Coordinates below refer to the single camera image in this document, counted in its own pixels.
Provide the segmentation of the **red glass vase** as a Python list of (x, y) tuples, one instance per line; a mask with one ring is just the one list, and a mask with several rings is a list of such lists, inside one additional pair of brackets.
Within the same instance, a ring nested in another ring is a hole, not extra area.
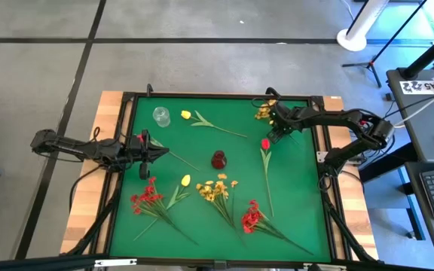
[(214, 169), (223, 169), (227, 165), (227, 158), (223, 151), (216, 151), (211, 159), (211, 164)]

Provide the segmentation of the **white printed paper label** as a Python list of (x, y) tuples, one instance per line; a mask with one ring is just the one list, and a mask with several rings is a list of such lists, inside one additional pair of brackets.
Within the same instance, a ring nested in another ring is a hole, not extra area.
[(405, 95), (434, 95), (434, 78), (431, 80), (400, 81)]

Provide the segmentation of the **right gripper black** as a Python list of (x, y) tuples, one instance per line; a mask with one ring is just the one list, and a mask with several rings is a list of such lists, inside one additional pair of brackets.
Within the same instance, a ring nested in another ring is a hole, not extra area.
[(276, 115), (275, 127), (267, 134), (267, 138), (271, 143), (276, 144), (288, 132), (299, 130), (297, 122), (299, 107), (288, 108), (280, 105), (278, 100), (270, 100), (267, 105), (269, 115)]

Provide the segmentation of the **clear glass vase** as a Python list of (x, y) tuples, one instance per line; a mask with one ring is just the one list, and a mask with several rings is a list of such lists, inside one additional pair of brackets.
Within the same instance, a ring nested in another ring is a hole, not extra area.
[(170, 125), (170, 113), (165, 107), (156, 107), (152, 114), (155, 122), (159, 127), (167, 127)]

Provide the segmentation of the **silver frame bracket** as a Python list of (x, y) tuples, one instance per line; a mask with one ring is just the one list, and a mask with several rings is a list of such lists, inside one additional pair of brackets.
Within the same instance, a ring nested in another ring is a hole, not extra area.
[(323, 263), (304, 263), (304, 271), (347, 271), (345, 266), (331, 265)]
[(136, 258), (95, 260), (94, 267), (132, 266), (137, 265)]

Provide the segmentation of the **green table mat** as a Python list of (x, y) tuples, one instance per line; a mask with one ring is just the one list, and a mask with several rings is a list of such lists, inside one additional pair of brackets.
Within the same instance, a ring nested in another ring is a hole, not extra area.
[[(170, 113), (170, 125), (159, 127), (152, 114), (156, 107)], [(181, 111), (198, 111), (209, 122), (246, 138), (205, 126), (192, 126)], [(187, 197), (169, 210), (166, 223), (133, 211), (131, 197), (142, 193), (146, 181), (137, 166), (126, 171), (121, 188), (110, 253), (115, 257), (177, 258), (204, 260), (320, 261), (330, 258), (322, 200), (317, 182), (313, 135), (310, 130), (294, 132), (270, 147), (268, 179), (274, 207), (271, 215), (261, 140), (270, 131), (266, 120), (255, 119), (255, 102), (241, 99), (141, 98), (138, 100), (133, 131), (148, 130), (170, 151), (196, 166), (197, 171), (172, 155), (165, 154), (150, 167), (157, 191), (169, 200), (186, 175), (191, 178)], [(214, 169), (211, 159), (223, 151), (227, 165)], [(235, 187), (234, 219), (237, 231), (197, 192), (197, 183), (217, 181), (225, 173)], [(263, 232), (244, 233), (241, 224), (249, 202), (255, 199), (272, 224), (293, 242), (313, 255)]]

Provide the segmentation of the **grey desk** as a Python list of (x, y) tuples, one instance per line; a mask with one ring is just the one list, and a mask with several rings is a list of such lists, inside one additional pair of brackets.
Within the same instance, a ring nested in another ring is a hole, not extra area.
[(426, 227), (429, 231), (432, 243), (434, 245), (434, 217), (432, 216), (429, 202), (426, 198), (423, 184), (420, 180), (420, 173), (434, 170), (434, 163), (406, 162), (405, 169), (410, 179), (411, 192), (417, 197), (417, 201), (422, 211)]
[[(407, 118), (434, 98), (434, 95), (405, 95), (399, 86), (400, 81), (431, 80), (434, 78), (434, 69), (420, 72), (414, 80), (405, 80), (397, 70), (387, 71), (386, 76), (403, 118)], [(398, 125), (406, 127), (417, 159), (434, 162), (434, 103), (404, 123), (398, 122)]]

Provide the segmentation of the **white round-based pillar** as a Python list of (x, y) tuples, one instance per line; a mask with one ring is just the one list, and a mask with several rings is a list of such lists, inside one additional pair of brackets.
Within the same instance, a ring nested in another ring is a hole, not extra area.
[(366, 35), (390, 0), (366, 0), (348, 29), (337, 34), (337, 42), (349, 51), (361, 51), (367, 46)]

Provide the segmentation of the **black slanted pole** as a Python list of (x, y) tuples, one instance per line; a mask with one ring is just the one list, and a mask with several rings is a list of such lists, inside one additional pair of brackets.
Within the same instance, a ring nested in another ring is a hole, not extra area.
[(412, 80), (434, 60), (434, 45), (407, 68), (397, 68), (402, 78)]

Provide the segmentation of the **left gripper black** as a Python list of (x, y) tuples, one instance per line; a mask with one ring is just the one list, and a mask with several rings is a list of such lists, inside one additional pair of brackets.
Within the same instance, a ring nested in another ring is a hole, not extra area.
[(145, 180), (149, 178), (148, 161), (154, 162), (167, 154), (170, 149), (163, 146), (149, 144), (148, 130), (144, 129), (140, 134), (142, 134), (143, 142), (137, 138), (137, 135), (132, 135), (129, 144), (127, 145), (127, 153), (130, 155), (132, 162), (140, 162), (139, 177), (142, 180)]

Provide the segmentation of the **black aluminium table frame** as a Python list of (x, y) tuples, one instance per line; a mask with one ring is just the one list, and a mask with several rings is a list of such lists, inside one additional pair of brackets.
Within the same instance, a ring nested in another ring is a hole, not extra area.
[[(136, 116), (138, 100), (142, 97), (241, 100), (253, 99), (254, 96), (242, 93), (154, 92), (151, 87), (145, 92), (104, 91), (93, 127), (99, 127), (103, 137), (114, 136), (123, 141)], [(69, 211), (60, 248), (62, 253), (73, 249), (90, 230), (93, 221), (109, 202), (110, 194), (122, 181), (123, 176), (119, 173), (91, 172), (92, 165), (85, 162), (81, 167), (82, 182), (75, 188), (76, 201)], [(325, 201), (332, 203), (336, 215), (331, 216), (329, 210), (324, 209), (323, 217), (330, 234), (328, 240), (332, 260), (340, 265), (377, 263), (377, 249), (357, 168), (347, 165), (339, 176), (330, 176), (328, 180), (331, 187)]]

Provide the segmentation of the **yellow small-flower bunch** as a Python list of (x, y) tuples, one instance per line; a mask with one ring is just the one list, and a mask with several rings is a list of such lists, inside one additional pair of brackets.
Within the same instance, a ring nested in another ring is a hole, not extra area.
[(276, 104), (275, 99), (264, 101), (259, 107), (258, 112), (255, 114), (255, 119), (266, 120), (270, 125), (274, 122), (270, 118), (270, 110)]
[(218, 174), (217, 181), (205, 181), (197, 183), (195, 188), (199, 195), (206, 200), (225, 220), (231, 229), (237, 234), (238, 239), (244, 246), (246, 243), (237, 231), (236, 222), (234, 219), (235, 213), (235, 187), (239, 184), (238, 181), (226, 182), (228, 177), (225, 173)]

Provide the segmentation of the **black tripod stand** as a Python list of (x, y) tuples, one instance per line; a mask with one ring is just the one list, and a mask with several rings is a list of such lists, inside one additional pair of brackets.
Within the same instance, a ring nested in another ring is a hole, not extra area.
[(377, 73), (377, 70), (375, 68), (375, 63), (377, 59), (381, 56), (381, 54), (395, 41), (396, 37), (401, 33), (401, 31), (409, 24), (411, 19), (415, 16), (415, 14), (424, 6), (425, 3), (427, 3), (428, 0), (415, 0), (419, 3), (419, 5), (415, 8), (415, 10), (408, 16), (408, 18), (405, 20), (405, 22), (395, 31), (395, 33), (387, 40), (387, 42), (384, 44), (384, 46), (381, 48), (381, 50), (373, 56), (369, 61), (367, 62), (356, 62), (356, 63), (346, 63), (341, 64), (342, 68), (349, 68), (349, 67), (360, 67), (364, 68), (368, 71), (370, 71), (374, 79), (376, 81), (377, 87), (381, 88), (382, 83), (379, 78), (379, 75)]

